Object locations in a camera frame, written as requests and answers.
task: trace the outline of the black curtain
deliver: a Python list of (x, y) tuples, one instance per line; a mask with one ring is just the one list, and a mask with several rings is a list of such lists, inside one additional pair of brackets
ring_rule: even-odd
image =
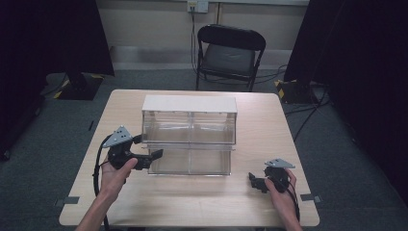
[(408, 3), (310, 3), (286, 80), (329, 85), (355, 138), (408, 204)]
[(115, 75), (94, 0), (0, 1), (0, 35), (0, 141), (39, 96), (48, 74)]

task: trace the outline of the wall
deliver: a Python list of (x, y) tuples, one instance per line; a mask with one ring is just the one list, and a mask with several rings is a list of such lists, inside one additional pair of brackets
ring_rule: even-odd
[[(263, 63), (286, 64), (306, 12), (307, 1), (229, 2), (210, 2), (207, 13), (196, 13), (195, 32), (210, 23), (258, 31), (267, 41)], [(136, 46), (186, 54), (190, 52), (193, 24), (191, 15), (187, 13), (186, 1), (99, 0), (97, 4), (110, 46)]]

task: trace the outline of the wooden tabletop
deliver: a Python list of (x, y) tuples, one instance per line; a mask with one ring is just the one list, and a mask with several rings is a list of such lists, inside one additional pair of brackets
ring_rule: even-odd
[[(295, 166), (300, 224), (316, 226), (319, 215), (313, 200), (302, 201), (310, 189), (293, 143), (279, 98), (272, 93), (114, 90), (90, 142), (65, 204), (62, 225), (75, 226), (95, 198), (92, 174), (101, 142), (124, 125), (132, 135), (141, 133), (141, 107), (147, 94), (219, 95), (236, 97), (237, 144), (231, 153), (231, 175), (151, 175), (132, 170), (118, 200), (108, 212), (111, 226), (141, 227), (277, 227), (282, 222), (269, 194), (251, 188), (248, 172), (264, 177), (264, 162), (281, 158)], [(147, 154), (140, 144), (132, 152)], [(103, 149), (101, 162), (108, 149)]]

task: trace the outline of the transparent container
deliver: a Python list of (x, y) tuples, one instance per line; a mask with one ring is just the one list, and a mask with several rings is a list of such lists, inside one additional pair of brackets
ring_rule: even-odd
[(234, 97), (147, 95), (142, 113), (144, 143), (236, 143)]
[(155, 160), (149, 174), (229, 175), (230, 150), (165, 149), (163, 157)]
[(229, 175), (236, 121), (234, 97), (146, 95), (141, 140), (164, 150), (149, 174)]

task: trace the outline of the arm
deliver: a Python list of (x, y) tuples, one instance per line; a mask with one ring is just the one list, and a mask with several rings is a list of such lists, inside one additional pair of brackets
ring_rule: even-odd
[[(291, 178), (291, 184), (295, 187), (296, 184), (296, 177), (293, 173), (286, 169), (288, 172), (289, 177)], [(288, 192), (280, 193), (275, 189), (273, 182), (269, 179), (265, 179), (265, 184), (267, 185), (270, 191), (270, 199), (272, 201), (273, 207), (278, 211), (279, 217), (282, 219), (282, 222), (285, 225), (286, 230), (288, 231), (299, 231), (302, 230), (299, 221), (296, 217), (296, 212), (294, 209), (294, 204), (292, 201), (291, 196)], [(289, 191), (294, 194), (294, 189), (289, 187)]]
[(99, 230), (102, 220), (111, 205), (117, 200), (125, 179), (137, 162), (136, 158), (132, 158), (121, 169), (115, 169), (109, 162), (102, 166), (102, 182), (99, 195), (93, 200), (87, 213), (76, 228), (77, 231)]

